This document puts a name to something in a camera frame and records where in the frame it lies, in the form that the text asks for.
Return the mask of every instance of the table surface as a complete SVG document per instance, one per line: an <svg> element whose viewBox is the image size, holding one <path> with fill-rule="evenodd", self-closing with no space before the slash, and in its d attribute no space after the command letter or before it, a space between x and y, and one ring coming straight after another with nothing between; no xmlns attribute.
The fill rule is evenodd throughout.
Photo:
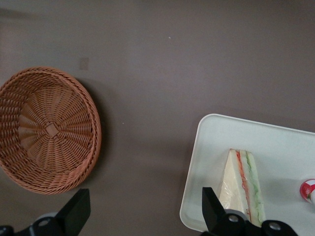
<svg viewBox="0 0 315 236"><path fill-rule="evenodd" d="M90 176L66 193L0 171L0 224L16 230L91 192L90 235L182 235L179 210L198 123L210 113L315 131L310 0L2 0L0 85L31 66L77 78L99 111Z"/></svg>

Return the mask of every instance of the sandwich wedge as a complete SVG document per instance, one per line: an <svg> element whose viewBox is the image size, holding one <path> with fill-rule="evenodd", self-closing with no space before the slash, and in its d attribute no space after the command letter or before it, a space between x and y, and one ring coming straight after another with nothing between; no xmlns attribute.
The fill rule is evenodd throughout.
<svg viewBox="0 0 315 236"><path fill-rule="evenodd" d="M265 220L257 168L250 152L230 149L219 200L225 209L243 212L256 226Z"/></svg>

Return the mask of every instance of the red and white label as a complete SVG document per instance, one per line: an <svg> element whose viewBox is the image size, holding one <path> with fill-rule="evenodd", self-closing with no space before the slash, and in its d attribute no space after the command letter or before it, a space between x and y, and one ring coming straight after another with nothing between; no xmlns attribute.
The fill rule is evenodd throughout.
<svg viewBox="0 0 315 236"><path fill-rule="evenodd" d="M315 190L315 179L309 179L302 183L300 187L300 194L303 199L305 199L308 202L311 201L311 193Z"/></svg>

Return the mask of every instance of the basket rim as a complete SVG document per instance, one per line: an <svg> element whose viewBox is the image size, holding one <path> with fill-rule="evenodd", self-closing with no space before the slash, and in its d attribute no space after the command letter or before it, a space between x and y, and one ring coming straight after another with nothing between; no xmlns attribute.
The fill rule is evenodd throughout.
<svg viewBox="0 0 315 236"><path fill-rule="evenodd" d="M84 168L82 168L78 174L73 178L71 181L67 182L64 185L60 185L57 187L38 187L34 186L32 184L29 184L19 178L17 178L3 163L2 158L0 158L0 166L3 168L4 172L17 184L19 184L21 187L30 190L32 192L36 193L44 193L44 194L56 194L65 192L67 190L70 190L80 183L82 183L85 178L90 174L93 167L96 164L96 161L98 159L98 155L100 152L100 146L101 146L101 126L100 126L100 118L99 114L97 112L96 106L94 101L91 98L91 95L86 90L86 88L73 76L70 74L61 71L59 69L56 69L54 67L49 66L35 66L35 67L29 67L24 70L19 71L18 73L11 76L9 80L7 80L1 87L0 87L0 98L3 94L3 92L10 87L10 85L21 79L21 77L25 74L32 74L32 73L43 73L43 74L57 74L60 77L63 77L63 82L69 86L71 89L73 89L77 94L80 95L81 99L84 101L84 104L87 108L88 114L91 119L91 125L92 125L92 134L93 137L91 139L92 146L89 150L88 155L86 158L75 168L72 170L69 170L68 173L71 173L71 171L78 169L79 167L82 167L82 163L86 163Z"/></svg>

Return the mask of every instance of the woven basket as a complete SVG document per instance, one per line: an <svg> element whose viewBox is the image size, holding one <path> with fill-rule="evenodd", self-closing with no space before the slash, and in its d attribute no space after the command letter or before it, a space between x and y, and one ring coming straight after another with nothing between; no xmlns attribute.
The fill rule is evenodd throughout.
<svg viewBox="0 0 315 236"><path fill-rule="evenodd" d="M34 67L0 88L0 165L25 189L56 194L76 187L100 144L95 104L72 76Z"/></svg>

